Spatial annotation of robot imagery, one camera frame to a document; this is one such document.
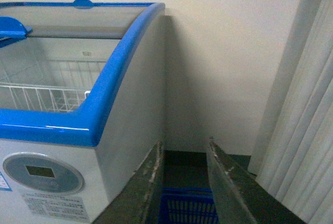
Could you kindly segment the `finger of the camera left gripper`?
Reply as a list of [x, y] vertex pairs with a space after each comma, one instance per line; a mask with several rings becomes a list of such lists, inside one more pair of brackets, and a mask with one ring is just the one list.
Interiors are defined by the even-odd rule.
[[122, 192], [93, 223], [158, 223], [164, 175], [164, 142], [157, 141]]

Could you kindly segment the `camera right gripper finger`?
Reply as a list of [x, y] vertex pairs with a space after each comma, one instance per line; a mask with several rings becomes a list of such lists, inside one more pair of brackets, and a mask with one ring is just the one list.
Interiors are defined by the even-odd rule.
[[207, 165], [220, 223], [304, 223], [213, 140], [207, 141]]

